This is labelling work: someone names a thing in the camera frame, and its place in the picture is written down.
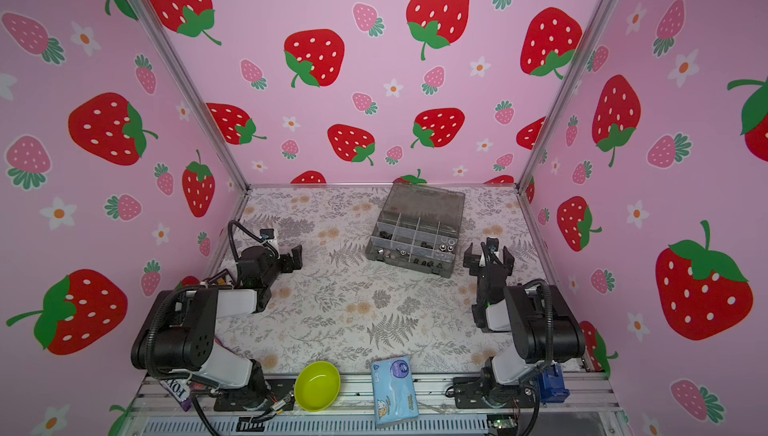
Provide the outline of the grey plastic compartment organizer box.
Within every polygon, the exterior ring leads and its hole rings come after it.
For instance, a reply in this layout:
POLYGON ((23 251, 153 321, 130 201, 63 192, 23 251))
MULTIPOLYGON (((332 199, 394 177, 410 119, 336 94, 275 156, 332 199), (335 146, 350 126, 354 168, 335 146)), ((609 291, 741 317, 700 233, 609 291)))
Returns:
POLYGON ((393 184, 365 248, 365 257, 450 278, 465 194, 406 182, 393 184))

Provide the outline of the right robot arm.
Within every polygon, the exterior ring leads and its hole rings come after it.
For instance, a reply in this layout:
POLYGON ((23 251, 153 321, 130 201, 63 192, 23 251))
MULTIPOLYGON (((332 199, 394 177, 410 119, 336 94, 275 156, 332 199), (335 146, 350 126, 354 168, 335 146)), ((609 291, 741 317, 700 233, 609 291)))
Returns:
POLYGON ((501 406, 530 390, 556 364, 583 356, 586 338, 559 289, 544 279, 510 285, 515 258, 495 238, 468 248, 463 267, 476 278, 475 326, 487 334, 508 333, 512 343, 484 363, 460 396, 501 406))

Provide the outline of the aluminium front rail frame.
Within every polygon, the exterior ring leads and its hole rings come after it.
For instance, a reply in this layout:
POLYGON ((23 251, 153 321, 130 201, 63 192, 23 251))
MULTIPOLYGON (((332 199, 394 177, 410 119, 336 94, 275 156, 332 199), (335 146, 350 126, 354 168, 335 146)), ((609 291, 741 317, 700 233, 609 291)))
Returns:
POLYGON ((158 382, 146 379, 127 411, 121 435, 630 435, 632 429, 608 381, 597 373, 568 372, 570 394, 563 403, 535 409, 530 397, 509 408, 483 402, 461 409, 446 392, 452 374, 421 373, 414 384, 419 414, 378 426, 371 378, 345 374, 328 408, 309 412, 293 407, 257 422, 255 411, 218 412, 210 397, 200 397, 204 414, 183 411, 158 382))

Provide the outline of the blue tape dispenser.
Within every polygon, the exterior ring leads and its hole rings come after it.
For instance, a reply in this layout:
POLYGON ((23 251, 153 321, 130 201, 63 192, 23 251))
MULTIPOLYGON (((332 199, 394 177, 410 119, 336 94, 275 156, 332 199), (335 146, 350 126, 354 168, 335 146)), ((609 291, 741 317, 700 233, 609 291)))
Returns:
POLYGON ((542 404, 564 403, 570 396, 560 364, 549 366, 537 376, 536 381, 542 404))

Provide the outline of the purple candy bag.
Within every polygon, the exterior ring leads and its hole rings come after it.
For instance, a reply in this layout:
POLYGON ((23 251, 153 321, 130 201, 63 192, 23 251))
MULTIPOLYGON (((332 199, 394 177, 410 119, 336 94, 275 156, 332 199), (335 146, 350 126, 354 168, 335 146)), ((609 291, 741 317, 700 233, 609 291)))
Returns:
POLYGON ((186 380, 160 380, 159 384, 178 402, 184 412, 192 408, 191 390, 186 380))

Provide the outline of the lime green bowl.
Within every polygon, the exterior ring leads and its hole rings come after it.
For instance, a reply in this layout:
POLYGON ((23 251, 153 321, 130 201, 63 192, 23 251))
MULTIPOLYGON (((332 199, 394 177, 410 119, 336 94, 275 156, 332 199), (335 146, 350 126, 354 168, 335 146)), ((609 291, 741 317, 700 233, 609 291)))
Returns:
POLYGON ((341 376, 330 362, 317 361, 306 366, 296 379, 294 397, 304 411, 319 412, 329 408, 341 389, 341 376))

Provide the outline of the blue tissue pack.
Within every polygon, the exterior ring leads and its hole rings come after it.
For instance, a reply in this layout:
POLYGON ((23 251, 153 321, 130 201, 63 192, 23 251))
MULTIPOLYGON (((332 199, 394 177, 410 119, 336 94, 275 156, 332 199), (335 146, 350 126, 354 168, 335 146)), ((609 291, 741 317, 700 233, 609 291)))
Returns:
POLYGON ((371 364, 375 424, 378 428, 419 416, 410 360, 407 356, 371 364))

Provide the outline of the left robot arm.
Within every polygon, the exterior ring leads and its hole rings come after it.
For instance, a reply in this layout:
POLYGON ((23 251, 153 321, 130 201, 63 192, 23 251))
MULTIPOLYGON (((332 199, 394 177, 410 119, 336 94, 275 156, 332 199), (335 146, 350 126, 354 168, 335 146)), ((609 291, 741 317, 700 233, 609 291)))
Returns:
POLYGON ((220 319, 257 314, 281 274, 303 266, 303 248, 276 254, 268 245, 246 249, 237 261, 236 286, 197 285, 163 291, 131 348, 132 365, 158 381, 190 381, 258 405, 271 388, 261 364, 216 343, 220 319))

